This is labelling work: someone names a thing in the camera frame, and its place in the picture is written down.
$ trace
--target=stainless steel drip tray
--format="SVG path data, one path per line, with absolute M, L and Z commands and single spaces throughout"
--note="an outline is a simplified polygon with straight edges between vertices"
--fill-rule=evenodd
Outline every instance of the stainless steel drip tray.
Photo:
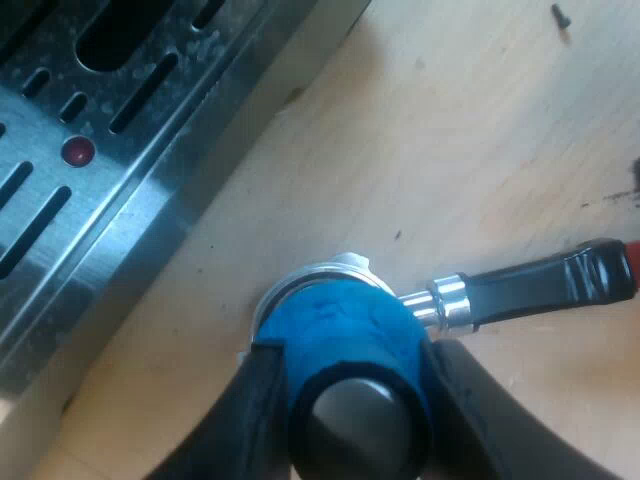
M 0 5 L 0 474 L 368 0 Z

